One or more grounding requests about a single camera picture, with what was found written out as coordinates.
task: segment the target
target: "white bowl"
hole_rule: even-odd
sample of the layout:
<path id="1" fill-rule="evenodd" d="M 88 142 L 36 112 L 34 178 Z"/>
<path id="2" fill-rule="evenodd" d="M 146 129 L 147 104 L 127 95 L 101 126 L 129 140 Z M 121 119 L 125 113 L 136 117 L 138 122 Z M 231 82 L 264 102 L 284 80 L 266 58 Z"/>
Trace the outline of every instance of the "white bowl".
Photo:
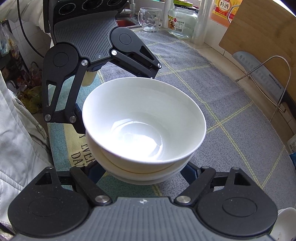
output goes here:
<path id="1" fill-rule="evenodd" d="M 84 102 L 82 118 L 103 154 L 134 173 L 153 173 L 188 160 L 206 134 L 204 115 L 188 95 L 141 77 L 95 88 Z"/>
<path id="2" fill-rule="evenodd" d="M 112 176 L 117 179 L 124 181 L 126 183 L 137 184 L 137 185 L 151 185 L 166 181 L 172 176 L 178 174 L 184 166 L 188 163 L 189 160 L 179 161 L 170 165 L 168 168 L 165 168 L 161 171 L 154 173 L 133 173 L 125 171 L 117 166 L 115 166 L 112 162 L 110 162 L 107 157 L 102 153 L 101 148 L 97 145 L 94 140 L 89 136 L 86 132 L 86 141 L 90 152 L 93 157 L 97 160 L 98 163 Z"/>
<path id="3" fill-rule="evenodd" d="M 270 236 L 277 241 L 293 241 L 296 239 L 296 210 L 289 207 L 279 211 Z"/>

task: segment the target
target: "glass jar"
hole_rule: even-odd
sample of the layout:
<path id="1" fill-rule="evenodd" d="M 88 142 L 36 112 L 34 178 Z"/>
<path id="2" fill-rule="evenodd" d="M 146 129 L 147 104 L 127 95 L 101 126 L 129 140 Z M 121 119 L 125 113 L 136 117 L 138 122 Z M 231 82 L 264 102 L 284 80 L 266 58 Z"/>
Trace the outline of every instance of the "glass jar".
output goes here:
<path id="1" fill-rule="evenodd" d="M 174 4 L 174 8 L 168 12 L 169 32 L 179 38 L 192 38 L 193 30 L 197 22 L 195 7 Z"/>

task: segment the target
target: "green jar lid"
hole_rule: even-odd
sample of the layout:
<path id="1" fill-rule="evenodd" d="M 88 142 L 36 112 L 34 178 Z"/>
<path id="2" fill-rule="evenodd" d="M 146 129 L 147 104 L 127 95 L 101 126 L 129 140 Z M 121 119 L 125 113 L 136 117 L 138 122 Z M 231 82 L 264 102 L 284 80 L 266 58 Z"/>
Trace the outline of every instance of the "green jar lid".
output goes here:
<path id="1" fill-rule="evenodd" d="M 188 2 L 185 0 L 174 0 L 174 4 L 185 6 L 185 7 L 192 7 L 193 6 L 192 2 Z"/>

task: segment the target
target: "mug handle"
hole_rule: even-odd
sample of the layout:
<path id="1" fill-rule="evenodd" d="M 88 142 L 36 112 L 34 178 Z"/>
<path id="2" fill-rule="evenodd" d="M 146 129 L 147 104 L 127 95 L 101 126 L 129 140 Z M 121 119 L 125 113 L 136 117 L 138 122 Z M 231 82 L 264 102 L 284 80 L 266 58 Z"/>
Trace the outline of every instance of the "mug handle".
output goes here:
<path id="1" fill-rule="evenodd" d="M 142 26 L 142 22 L 140 21 L 140 12 L 141 12 L 141 10 L 139 11 L 139 13 L 138 13 L 138 21 L 139 21 L 139 24 Z"/>

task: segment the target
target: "white fabric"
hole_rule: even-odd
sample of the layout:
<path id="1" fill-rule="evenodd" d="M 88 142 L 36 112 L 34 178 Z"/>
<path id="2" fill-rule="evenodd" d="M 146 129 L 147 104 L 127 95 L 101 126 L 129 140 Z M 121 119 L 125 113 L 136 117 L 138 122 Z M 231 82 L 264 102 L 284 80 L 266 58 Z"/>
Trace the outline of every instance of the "white fabric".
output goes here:
<path id="1" fill-rule="evenodd" d="M 43 0 L 20 0 L 20 15 L 23 21 L 32 22 L 44 31 Z M 6 0 L 0 5 L 0 21 L 6 18 L 18 21 L 16 0 Z"/>
<path id="2" fill-rule="evenodd" d="M 51 163 L 43 128 L 8 90 L 0 72 L 0 222 L 9 223 L 11 201 Z"/>

